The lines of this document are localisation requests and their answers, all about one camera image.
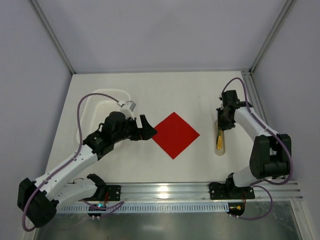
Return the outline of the gold knife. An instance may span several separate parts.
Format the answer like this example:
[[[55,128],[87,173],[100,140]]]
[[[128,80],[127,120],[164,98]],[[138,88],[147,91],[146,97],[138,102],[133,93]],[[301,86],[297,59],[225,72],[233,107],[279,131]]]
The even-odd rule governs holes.
[[[223,137],[223,131],[218,130],[216,135],[216,149],[221,150],[224,145],[224,137]]]

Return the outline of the red paper napkin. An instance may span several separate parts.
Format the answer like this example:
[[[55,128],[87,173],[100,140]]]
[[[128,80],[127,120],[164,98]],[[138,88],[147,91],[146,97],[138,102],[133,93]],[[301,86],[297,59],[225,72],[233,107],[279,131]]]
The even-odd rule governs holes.
[[[200,136],[176,112],[167,116],[155,129],[157,134],[152,139],[172,160]]]

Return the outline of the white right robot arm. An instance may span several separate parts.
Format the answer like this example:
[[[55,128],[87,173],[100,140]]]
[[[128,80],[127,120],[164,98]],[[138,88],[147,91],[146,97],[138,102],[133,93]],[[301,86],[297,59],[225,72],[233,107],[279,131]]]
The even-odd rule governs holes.
[[[235,90],[222,92],[221,107],[217,108],[215,150],[225,153],[224,132],[240,125],[253,141],[248,166],[230,173],[224,183],[209,184],[212,200],[254,199],[253,185],[268,178],[292,176],[292,141],[287,134],[279,134],[255,114],[253,106],[240,101]]]

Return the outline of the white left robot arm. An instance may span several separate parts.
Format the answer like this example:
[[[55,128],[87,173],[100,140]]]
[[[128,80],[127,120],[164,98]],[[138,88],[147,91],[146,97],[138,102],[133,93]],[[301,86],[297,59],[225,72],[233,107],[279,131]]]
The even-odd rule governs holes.
[[[82,199],[101,197],[106,184],[96,174],[90,174],[73,186],[67,183],[113,151],[115,144],[124,140],[147,141],[158,133],[145,115],[140,115],[140,122],[142,126],[138,127],[136,118],[114,111],[82,141],[72,156],[35,180],[22,180],[18,186],[17,206],[22,211],[23,229],[33,230],[27,228],[26,220],[30,220],[34,228],[41,228],[54,218],[58,209]]]

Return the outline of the beige oblong utensil tray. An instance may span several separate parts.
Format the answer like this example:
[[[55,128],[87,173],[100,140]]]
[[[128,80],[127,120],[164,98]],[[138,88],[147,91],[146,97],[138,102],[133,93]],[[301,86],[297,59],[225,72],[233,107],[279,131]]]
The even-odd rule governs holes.
[[[218,121],[214,123],[214,137],[215,137],[215,153],[218,156],[223,156],[226,152],[224,131],[218,128]]]

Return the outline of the white perforated plastic basket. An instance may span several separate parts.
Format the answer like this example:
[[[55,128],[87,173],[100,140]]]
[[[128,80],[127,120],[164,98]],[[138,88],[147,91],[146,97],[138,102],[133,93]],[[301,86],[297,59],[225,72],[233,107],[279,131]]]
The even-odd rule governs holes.
[[[98,89],[85,99],[85,106],[80,115],[80,127],[82,138],[98,129],[99,124],[105,122],[111,112],[119,112],[119,101],[131,101],[130,95],[120,89]]]

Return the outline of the right black connector box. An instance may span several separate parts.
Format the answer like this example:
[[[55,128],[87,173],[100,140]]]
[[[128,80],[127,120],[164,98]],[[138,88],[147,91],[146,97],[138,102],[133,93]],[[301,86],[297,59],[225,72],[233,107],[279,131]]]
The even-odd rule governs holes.
[[[228,211],[227,211],[227,214],[229,216],[242,216],[245,212],[245,204],[244,203],[241,203],[241,202],[231,202],[231,203],[228,203]]]

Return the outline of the black connector box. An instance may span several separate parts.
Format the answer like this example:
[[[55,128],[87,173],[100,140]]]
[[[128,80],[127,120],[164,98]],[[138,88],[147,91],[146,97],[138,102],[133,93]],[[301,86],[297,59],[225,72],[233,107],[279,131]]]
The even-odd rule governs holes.
[[[100,219],[102,216],[101,212],[105,212],[105,208],[107,206],[105,204],[94,204],[93,206],[90,206],[88,209],[88,215],[91,217],[92,220],[94,219]]]
[[[227,211],[227,214],[229,216],[242,216],[245,212],[245,204],[244,203],[241,203],[241,202],[231,202],[231,203],[228,203],[228,211]]]

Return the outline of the left black connector box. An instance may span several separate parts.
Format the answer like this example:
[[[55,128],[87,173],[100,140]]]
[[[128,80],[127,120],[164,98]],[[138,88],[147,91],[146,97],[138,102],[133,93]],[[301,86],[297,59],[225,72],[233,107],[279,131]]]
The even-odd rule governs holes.
[[[100,219],[102,216],[101,212],[105,212],[105,208],[107,206],[105,204],[94,204],[93,206],[90,206],[88,209],[88,215],[91,217],[92,220],[94,219]]]

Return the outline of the aluminium right side rail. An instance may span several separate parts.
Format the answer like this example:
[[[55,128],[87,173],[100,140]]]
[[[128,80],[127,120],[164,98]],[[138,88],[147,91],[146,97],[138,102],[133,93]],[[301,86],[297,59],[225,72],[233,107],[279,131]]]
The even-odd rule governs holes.
[[[241,72],[246,85],[244,95],[253,103],[252,120],[262,133],[253,138],[254,144],[249,164],[257,170],[258,180],[264,180],[272,185],[284,185],[293,174],[291,156],[291,138],[287,134],[279,134],[268,126],[266,113],[254,83],[254,78],[248,70]]]

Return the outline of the aluminium rail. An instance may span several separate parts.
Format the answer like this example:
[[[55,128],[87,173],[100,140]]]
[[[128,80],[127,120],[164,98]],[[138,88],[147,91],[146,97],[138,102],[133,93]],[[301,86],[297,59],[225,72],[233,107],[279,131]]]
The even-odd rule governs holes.
[[[293,174],[291,156],[291,138],[287,134],[279,134],[268,126],[266,113],[254,83],[254,78],[248,70],[241,72],[246,85],[244,95],[253,103],[252,120],[262,133],[253,138],[254,144],[249,164],[257,170],[258,180],[264,180],[272,185],[284,185]]]
[[[176,182],[176,183],[111,183],[121,185],[120,201],[209,201],[209,182]],[[272,185],[266,182],[254,187],[254,200],[268,200],[271,196],[275,201],[303,199],[297,182],[290,181],[284,185]],[[105,195],[97,200],[102,202]]]

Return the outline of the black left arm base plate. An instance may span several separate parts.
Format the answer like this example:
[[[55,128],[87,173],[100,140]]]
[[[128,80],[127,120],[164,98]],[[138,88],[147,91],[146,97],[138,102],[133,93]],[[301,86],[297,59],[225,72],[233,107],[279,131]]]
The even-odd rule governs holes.
[[[108,184],[105,189],[105,202],[120,201],[121,199],[121,185]]]

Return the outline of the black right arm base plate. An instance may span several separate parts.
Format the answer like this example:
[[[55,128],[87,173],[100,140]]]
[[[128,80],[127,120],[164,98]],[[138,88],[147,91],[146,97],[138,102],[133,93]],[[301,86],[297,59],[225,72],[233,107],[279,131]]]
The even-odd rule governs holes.
[[[252,187],[236,187],[232,184],[211,182],[208,185],[211,200],[253,200],[255,193]]]

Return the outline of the aluminium front rail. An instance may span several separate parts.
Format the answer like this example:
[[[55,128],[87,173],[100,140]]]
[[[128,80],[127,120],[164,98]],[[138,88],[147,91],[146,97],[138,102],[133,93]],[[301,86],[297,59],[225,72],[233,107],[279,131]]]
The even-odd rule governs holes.
[[[209,201],[209,182],[176,182],[176,183],[111,183],[121,185],[120,201]],[[268,200],[271,196],[275,201],[303,199],[297,182],[290,181],[284,185],[272,185],[266,182],[254,187],[254,200]],[[102,202],[105,195],[97,200]]]

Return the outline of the right aluminium frame post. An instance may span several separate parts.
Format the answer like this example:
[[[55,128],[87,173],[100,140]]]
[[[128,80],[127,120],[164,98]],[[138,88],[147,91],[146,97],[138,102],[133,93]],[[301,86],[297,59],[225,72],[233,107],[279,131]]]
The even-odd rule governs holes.
[[[254,74],[256,69],[258,68],[259,64],[263,60],[265,54],[267,53],[268,49],[272,45],[273,41],[275,40],[276,36],[278,35],[282,25],[284,24],[285,20],[289,16],[292,8],[294,7],[296,0],[286,0],[283,4],[283,6],[280,9],[280,12],[278,13],[277,17],[275,18],[275,21],[268,32],[261,48],[259,49],[250,69],[249,72],[251,75]]]

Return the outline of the aluminium frame post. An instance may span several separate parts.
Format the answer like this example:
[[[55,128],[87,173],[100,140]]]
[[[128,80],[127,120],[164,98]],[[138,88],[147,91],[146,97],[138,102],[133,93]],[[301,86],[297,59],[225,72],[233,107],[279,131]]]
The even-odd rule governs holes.
[[[43,29],[45,30],[46,34],[49,37],[49,40],[53,44],[54,48],[56,49],[59,57],[61,58],[62,62],[64,63],[65,67],[68,69],[71,75],[76,74],[69,58],[67,57],[66,52],[64,51],[60,41],[57,38],[55,31],[53,30],[50,22],[48,21],[45,12],[43,11],[40,3],[38,0],[29,0],[28,1],[30,6],[32,7],[35,15],[37,16],[40,24],[42,25]]]
[[[254,74],[256,69],[258,68],[259,64],[263,60],[265,54],[267,53],[268,49],[272,45],[273,41],[275,40],[276,36],[278,35],[282,25],[284,24],[285,20],[289,16],[292,8],[294,7],[296,0],[286,0],[283,4],[283,6],[280,9],[280,12],[278,13],[277,17],[275,18],[275,21],[268,32],[261,48],[259,49],[250,69],[249,72],[251,75]]]

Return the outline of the left aluminium frame post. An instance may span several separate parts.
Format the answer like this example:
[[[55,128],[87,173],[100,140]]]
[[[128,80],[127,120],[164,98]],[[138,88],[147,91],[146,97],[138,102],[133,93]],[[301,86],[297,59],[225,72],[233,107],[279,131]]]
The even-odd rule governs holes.
[[[49,37],[49,40],[53,44],[54,48],[56,49],[59,57],[61,58],[62,62],[64,63],[65,67],[68,69],[71,75],[76,74],[69,58],[67,57],[66,52],[64,51],[60,41],[57,38],[55,31],[53,30],[50,22],[48,21],[45,12],[43,11],[40,3],[38,0],[29,0],[28,1],[30,6],[32,7],[35,15],[37,16],[40,24],[42,25],[43,29],[45,30],[46,34]]]

